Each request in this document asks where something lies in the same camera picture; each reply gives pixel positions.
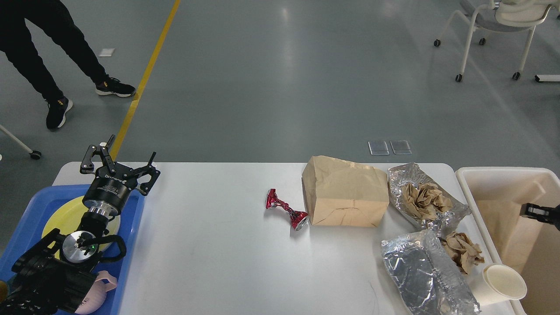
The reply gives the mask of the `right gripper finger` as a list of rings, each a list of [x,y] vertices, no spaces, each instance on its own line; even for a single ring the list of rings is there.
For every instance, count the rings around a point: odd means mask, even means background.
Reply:
[[[552,207],[539,206],[533,203],[525,203],[521,206],[520,216],[538,220],[541,223],[553,223]]]

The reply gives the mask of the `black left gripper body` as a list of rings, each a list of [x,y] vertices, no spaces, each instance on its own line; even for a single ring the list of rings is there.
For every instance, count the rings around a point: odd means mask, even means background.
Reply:
[[[133,176],[131,167],[116,165],[114,170],[115,174],[110,174],[108,167],[99,167],[83,197],[86,207],[102,209],[112,217],[121,214],[132,190],[138,185],[138,177]]]

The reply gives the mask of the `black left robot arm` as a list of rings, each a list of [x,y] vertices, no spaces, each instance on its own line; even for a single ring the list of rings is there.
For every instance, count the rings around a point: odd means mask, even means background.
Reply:
[[[109,149],[115,138],[89,147],[82,160],[80,172],[95,178],[82,199],[87,211],[76,231],[52,229],[12,265],[14,291],[1,302],[3,315],[76,312],[98,278],[93,269],[126,256],[125,241],[108,234],[107,225],[121,214],[132,191],[148,195],[160,172],[152,160],[136,169],[114,162]]]

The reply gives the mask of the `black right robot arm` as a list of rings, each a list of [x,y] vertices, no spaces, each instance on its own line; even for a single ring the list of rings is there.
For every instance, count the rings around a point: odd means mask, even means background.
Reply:
[[[556,207],[546,207],[533,203],[525,203],[521,206],[520,216],[553,225],[560,231],[560,205]]]

